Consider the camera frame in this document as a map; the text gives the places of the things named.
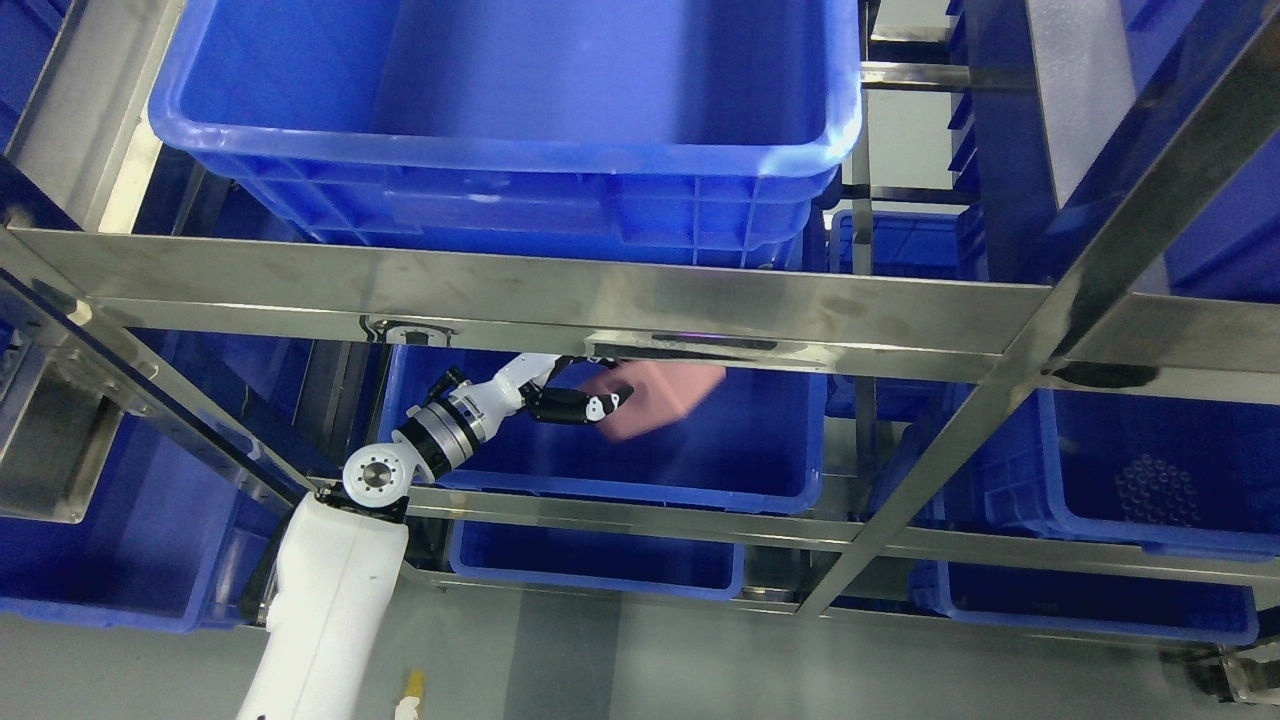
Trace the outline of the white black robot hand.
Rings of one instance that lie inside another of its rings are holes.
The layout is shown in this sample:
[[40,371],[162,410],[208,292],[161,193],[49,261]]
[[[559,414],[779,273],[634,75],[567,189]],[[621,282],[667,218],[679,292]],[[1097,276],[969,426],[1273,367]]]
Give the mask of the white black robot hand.
[[[520,354],[489,380],[477,386],[477,413],[484,427],[502,421],[526,406],[535,421],[581,427],[603,421],[634,395],[632,386],[621,386],[603,395],[579,389],[543,387],[570,357],[553,354]],[[525,386],[535,386],[527,393]]]

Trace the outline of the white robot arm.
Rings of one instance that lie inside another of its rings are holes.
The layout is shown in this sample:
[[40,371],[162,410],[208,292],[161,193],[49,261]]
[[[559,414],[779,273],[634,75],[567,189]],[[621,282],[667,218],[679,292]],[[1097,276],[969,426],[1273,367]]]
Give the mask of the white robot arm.
[[575,356],[520,354],[480,383],[448,369],[387,442],[348,456],[340,480],[294,507],[274,557],[268,644],[241,719],[352,719],[408,546],[415,479],[433,483],[466,464],[526,413],[536,421],[593,425],[632,387],[557,388]]

